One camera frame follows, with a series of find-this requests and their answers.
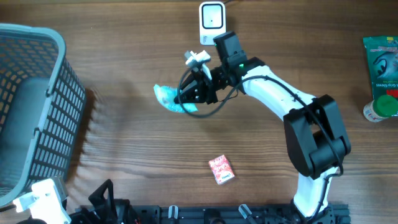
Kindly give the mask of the green 3M gloves packet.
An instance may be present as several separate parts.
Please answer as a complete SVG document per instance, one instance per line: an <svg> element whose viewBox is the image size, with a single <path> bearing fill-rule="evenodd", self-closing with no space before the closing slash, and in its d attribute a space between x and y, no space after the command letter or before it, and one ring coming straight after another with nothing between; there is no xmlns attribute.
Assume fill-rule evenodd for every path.
<svg viewBox="0 0 398 224"><path fill-rule="evenodd" d="M397 36L363 38L373 98L390 95L397 99Z"/></svg>

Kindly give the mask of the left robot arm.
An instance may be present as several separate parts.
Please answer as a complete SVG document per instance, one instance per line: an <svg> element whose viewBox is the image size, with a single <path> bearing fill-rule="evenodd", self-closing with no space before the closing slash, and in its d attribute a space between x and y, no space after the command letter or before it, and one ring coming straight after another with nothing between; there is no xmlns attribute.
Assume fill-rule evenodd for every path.
<svg viewBox="0 0 398 224"><path fill-rule="evenodd" d="M30 211L25 223L73 224L73 223L123 223L138 224L140 219L129 200L115 199L113 183L106 180L89 197L90 207L80 207L68 214L68 192L65 183L51 177L34 183L32 191L13 200L16 212Z"/></svg>

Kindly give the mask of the light blue packet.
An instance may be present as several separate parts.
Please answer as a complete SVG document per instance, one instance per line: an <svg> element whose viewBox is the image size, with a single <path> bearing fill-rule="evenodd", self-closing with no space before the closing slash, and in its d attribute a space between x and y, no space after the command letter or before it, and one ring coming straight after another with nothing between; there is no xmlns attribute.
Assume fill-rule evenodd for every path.
<svg viewBox="0 0 398 224"><path fill-rule="evenodd" d="M174 113L184 113L183 108L174 102L177 96L177 89L170 86L154 85L154 93L157 101L167 110Z"/></svg>

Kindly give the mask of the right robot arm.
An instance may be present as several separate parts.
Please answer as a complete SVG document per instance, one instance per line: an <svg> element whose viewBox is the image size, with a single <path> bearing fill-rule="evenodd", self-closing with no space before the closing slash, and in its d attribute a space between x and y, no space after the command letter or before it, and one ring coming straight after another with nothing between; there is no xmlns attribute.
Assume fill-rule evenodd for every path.
<svg viewBox="0 0 398 224"><path fill-rule="evenodd" d="M284 124L287 153L299 173L293 205L301 222L313 223L328 206L330 182L344 173L343 159L351 151L336 101L329 95L319 98L304 93L275 75L257 57L248 58L233 31L214 39L221 65L210 70L206 51L185 53L188 67L177 87L173 102L184 113L187 103L216 103L217 91L233 91L259 100Z"/></svg>

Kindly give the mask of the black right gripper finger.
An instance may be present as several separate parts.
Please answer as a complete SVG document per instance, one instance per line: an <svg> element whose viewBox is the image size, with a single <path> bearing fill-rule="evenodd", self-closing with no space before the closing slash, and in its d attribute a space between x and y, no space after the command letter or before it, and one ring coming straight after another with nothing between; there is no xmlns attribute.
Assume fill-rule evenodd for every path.
<svg viewBox="0 0 398 224"><path fill-rule="evenodd" d="M201 84L202 73L201 71L195 72L190 70L186 78L183 78L182 84L180 85L180 91L188 91L194 87L198 87Z"/></svg>
<svg viewBox="0 0 398 224"><path fill-rule="evenodd" d="M176 96L173 100L174 103L205 103L206 102L206 88L193 86L185 88L178 88L177 93L180 96Z"/></svg>

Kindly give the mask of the red orange small carton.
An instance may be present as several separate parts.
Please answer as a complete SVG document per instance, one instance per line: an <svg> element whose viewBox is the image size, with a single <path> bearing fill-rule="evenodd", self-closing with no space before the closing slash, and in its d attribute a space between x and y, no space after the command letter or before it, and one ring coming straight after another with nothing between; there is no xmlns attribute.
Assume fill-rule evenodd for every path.
<svg viewBox="0 0 398 224"><path fill-rule="evenodd" d="M235 178L231 164L225 155L212 159L208 163L218 185L225 184Z"/></svg>

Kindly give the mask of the green lid jar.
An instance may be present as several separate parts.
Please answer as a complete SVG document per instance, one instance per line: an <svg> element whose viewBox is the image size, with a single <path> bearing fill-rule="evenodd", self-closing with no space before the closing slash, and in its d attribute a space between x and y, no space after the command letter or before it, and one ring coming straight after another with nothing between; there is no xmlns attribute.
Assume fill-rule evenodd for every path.
<svg viewBox="0 0 398 224"><path fill-rule="evenodd" d="M397 100L393 96L382 95L364 106L363 115L374 123L397 116Z"/></svg>

